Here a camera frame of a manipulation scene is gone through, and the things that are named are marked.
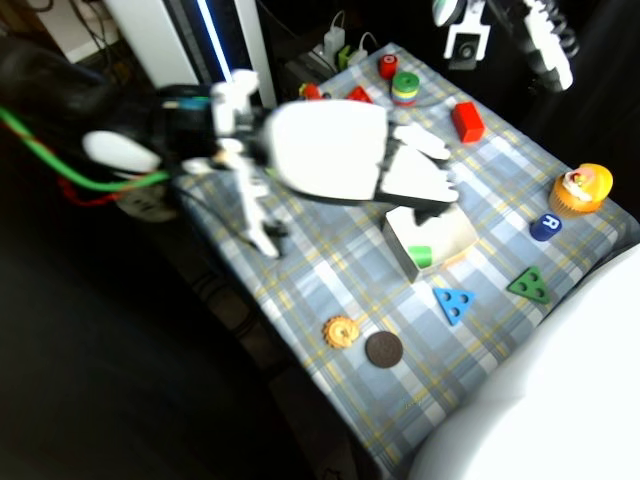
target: open cardboard box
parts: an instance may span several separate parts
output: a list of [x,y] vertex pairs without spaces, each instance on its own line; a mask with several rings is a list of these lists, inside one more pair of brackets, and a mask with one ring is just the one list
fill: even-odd
[[415,224],[413,209],[394,208],[385,216],[382,235],[411,283],[460,260],[478,241],[475,228],[458,205],[420,226]]

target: blue triangle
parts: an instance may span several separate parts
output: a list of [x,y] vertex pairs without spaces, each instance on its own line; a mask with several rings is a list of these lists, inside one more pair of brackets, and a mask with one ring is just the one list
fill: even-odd
[[450,288],[434,288],[433,293],[451,325],[456,325],[462,319],[476,297],[473,292]]

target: green cable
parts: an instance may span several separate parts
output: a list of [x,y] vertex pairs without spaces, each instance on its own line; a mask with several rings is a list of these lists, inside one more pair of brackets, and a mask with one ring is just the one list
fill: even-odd
[[0,119],[2,119],[9,129],[20,137],[29,150],[35,153],[44,163],[49,165],[63,177],[89,190],[96,190],[99,192],[117,192],[129,188],[146,187],[169,178],[169,174],[167,172],[158,171],[145,175],[137,180],[128,180],[126,182],[94,182],[93,180],[90,180],[76,172],[60,160],[45,145],[39,142],[29,129],[25,127],[9,110],[0,107]]

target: blue checkered tablecloth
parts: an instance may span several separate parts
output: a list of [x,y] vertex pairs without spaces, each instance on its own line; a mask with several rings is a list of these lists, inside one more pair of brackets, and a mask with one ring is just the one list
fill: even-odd
[[[376,71],[377,59],[386,53],[398,56],[402,70],[420,77],[416,108],[393,108],[387,84]],[[480,142],[461,145],[450,105],[469,96],[396,45],[387,45],[321,89],[343,98],[356,85],[386,107],[393,120],[417,120],[449,142],[460,205],[480,241],[447,270],[409,284],[381,233],[390,206],[314,203],[269,179],[272,195],[264,205],[290,232],[286,256],[270,260],[237,235],[243,228],[242,211],[229,173],[185,176],[177,183],[225,219],[223,226],[185,197],[190,215],[384,475],[404,478],[429,432],[594,265],[640,241],[640,229],[628,213],[607,201],[597,214],[565,221],[549,242],[534,241],[528,225],[549,210],[551,182],[567,170],[564,164],[478,104],[487,132]],[[542,272],[551,292],[549,305],[506,291],[531,265]],[[476,294],[455,327],[438,306],[433,287]],[[322,337],[323,324],[335,315],[360,321],[361,336],[349,349],[333,350]],[[380,330],[398,335],[405,349],[402,361],[386,370],[373,366],[364,351],[367,337]]]

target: toy cupcake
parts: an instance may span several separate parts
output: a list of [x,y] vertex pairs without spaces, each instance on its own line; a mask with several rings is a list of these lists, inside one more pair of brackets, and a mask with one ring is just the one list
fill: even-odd
[[612,186],[613,176],[609,170],[595,163],[583,163],[577,170],[556,179],[549,205],[565,218],[593,213],[600,209]]

